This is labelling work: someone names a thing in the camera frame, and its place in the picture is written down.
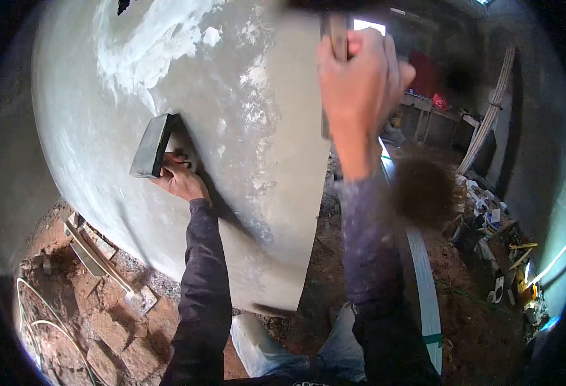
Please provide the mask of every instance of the dark sleeve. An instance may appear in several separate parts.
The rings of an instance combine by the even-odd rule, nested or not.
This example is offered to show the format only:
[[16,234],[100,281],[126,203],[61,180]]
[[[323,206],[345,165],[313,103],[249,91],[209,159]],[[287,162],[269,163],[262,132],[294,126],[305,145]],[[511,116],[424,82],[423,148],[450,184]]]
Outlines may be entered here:
[[354,335],[373,384],[438,384],[439,375],[404,299],[403,267],[384,173],[341,186],[343,266]]
[[223,382],[223,349],[232,324],[229,277],[218,217],[205,199],[190,202],[180,323],[161,386]]

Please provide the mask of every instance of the brick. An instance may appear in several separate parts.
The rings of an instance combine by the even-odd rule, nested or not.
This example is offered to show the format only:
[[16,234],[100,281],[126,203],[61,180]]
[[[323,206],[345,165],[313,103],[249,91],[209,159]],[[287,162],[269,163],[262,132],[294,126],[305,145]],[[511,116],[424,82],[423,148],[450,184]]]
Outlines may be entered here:
[[170,297],[161,297],[146,315],[154,351],[167,356],[169,344],[178,329],[178,304]]
[[101,281],[101,277],[93,276],[91,273],[86,271],[85,274],[81,275],[76,288],[82,297],[87,298],[88,295],[96,288],[96,285]]
[[92,329],[118,355],[130,338],[130,332],[122,324],[114,322],[107,311],[93,315]]
[[79,290],[75,289],[75,300],[77,301],[79,312],[84,316],[88,314],[92,309],[98,308],[99,305],[98,295],[96,294],[96,292],[90,293],[87,297],[83,297]]
[[133,378],[139,382],[143,382],[162,365],[160,358],[152,351],[150,341],[145,338],[135,338],[120,357]]
[[96,374],[109,386],[117,386],[119,381],[118,368],[107,354],[102,351],[97,342],[93,342],[88,350],[88,363],[94,368]]
[[110,246],[105,240],[103,240],[96,232],[88,225],[83,224],[83,230],[88,235],[89,239],[94,243],[96,248],[101,251],[102,255],[107,258],[107,260],[111,260],[114,255],[116,254],[117,250]]
[[136,338],[145,338],[148,336],[148,325],[141,322],[135,323],[135,333],[133,335]]

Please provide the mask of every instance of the leg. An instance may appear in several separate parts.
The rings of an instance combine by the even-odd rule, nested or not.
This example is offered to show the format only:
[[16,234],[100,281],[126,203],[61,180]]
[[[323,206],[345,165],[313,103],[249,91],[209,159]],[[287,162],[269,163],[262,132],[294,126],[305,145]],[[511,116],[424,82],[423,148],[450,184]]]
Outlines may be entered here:
[[232,320],[232,342],[251,378],[308,371],[308,357],[294,355],[268,335],[253,314],[241,314]]
[[318,352],[327,371],[334,371],[349,381],[359,382],[364,375],[364,352],[351,331],[356,315],[350,305],[341,308],[332,332]]

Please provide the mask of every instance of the yellow tool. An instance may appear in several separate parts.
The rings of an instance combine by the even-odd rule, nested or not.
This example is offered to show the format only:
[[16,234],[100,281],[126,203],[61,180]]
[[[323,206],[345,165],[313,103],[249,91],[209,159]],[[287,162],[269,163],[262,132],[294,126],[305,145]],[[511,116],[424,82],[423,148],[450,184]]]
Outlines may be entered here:
[[521,245],[510,244],[510,245],[508,245],[508,249],[509,250],[520,250],[522,248],[532,248],[533,246],[538,246],[538,243],[527,243],[527,244],[521,244]]

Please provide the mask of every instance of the hammer handle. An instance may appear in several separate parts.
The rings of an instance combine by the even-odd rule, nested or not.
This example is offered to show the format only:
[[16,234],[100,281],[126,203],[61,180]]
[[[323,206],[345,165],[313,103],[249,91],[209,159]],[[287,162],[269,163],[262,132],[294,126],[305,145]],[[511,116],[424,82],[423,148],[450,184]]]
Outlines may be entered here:
[[347,61],[347,23],[345,16],[330,14],[330,43],[334,51],[334,58],[341,62]]

